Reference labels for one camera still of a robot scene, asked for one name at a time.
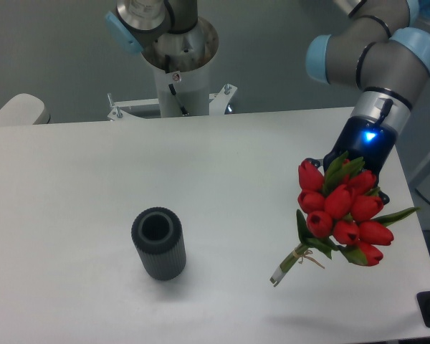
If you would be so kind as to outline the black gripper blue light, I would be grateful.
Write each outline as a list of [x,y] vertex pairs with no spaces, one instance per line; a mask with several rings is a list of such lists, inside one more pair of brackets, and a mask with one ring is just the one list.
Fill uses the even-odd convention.
[[[306,158],[305,160],[320,168],[323,165],[326,171],[330,164],[344,152],[348,152],[350,161],[363,157],[364,169],[371,171],[376,177],[375,186],[379,183],[379,173],[390,154],[396,134],[393,130],[376,126],[371,121],[354,116],[350,117],[343,127],[341,134],[333,146],[333,149],[322,159]],[[383,204],[390,202],[389,196],[383,191],[378,192],[378,197]]]

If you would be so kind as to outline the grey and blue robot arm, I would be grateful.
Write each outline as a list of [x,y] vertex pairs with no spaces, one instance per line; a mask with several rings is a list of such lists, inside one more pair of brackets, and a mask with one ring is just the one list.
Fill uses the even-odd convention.
[[[348,173],[381,172],[430,78],[430,34],[416,29],[417,1],[341,1],[352,22],[341,35],[320,35],[307,49],[308,75],[355,85],[361,97],[333,149],[314,162],[331,191]],[[165,118],[222,115],[235,87],[209,96],[209,64],[219,47],[195,1],[118,1],[105,16],[111,36],[153,69]]]

